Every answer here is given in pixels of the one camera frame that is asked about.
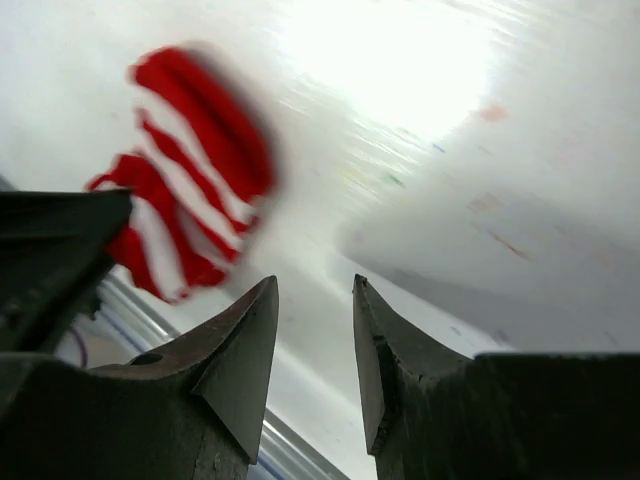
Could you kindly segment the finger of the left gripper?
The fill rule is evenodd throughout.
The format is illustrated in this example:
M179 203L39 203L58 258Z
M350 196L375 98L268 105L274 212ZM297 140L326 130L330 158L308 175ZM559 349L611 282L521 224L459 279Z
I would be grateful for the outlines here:
M125 190L1 194L1 349L51 353L95 304L132 211Z

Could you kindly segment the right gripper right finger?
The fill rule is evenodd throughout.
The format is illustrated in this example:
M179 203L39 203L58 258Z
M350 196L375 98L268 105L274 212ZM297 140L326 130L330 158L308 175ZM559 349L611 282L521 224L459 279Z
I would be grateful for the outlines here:
M363 276L353 328L367 452L381 479L635 479L639 358L467 358Z

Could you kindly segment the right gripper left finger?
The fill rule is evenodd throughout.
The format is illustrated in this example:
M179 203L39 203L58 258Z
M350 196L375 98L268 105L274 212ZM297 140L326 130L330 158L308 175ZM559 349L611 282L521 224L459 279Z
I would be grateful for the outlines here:
M125 365L1 358L5 479L243 479L258 457L278 325L269 276Z

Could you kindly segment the red white striped santa sock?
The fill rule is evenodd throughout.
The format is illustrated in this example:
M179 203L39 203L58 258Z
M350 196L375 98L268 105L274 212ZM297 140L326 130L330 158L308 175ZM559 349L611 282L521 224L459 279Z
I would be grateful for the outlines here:
M140 90L136 143L87 188L129 192L109 252L136 287L179 303L222 284L242 259L276 186L275 159L247 109L188 50L152 51L130 79Z

